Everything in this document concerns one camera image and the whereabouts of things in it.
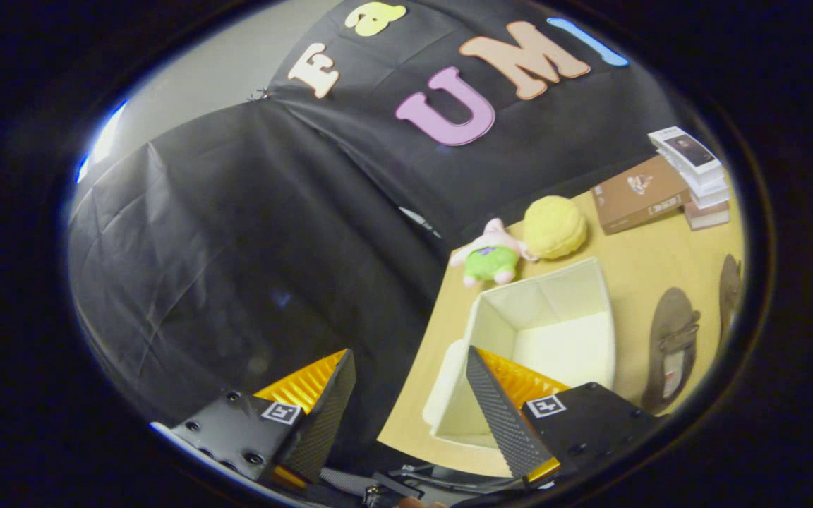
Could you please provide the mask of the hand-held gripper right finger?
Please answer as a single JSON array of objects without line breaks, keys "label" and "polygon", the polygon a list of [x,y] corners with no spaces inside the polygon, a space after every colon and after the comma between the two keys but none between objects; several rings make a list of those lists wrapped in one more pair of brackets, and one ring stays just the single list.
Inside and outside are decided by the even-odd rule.
[{"label": "hand-held gripper right finger", "polygon": [[661,423],[600,383],[562,388],[476,346],[465,376],[511,476],[527,490],[589,475]]}]

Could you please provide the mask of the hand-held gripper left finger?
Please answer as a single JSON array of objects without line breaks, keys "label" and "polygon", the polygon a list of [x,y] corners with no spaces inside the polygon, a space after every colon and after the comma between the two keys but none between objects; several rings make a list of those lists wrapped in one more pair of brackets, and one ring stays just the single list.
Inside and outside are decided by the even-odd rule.
[{"label": "hand-held gripper left finger", "polygon": [[342,349],[258,392],[226,390],[167,438],[225,475],[305,488],[320,478],[356,380],[353,351]]}]

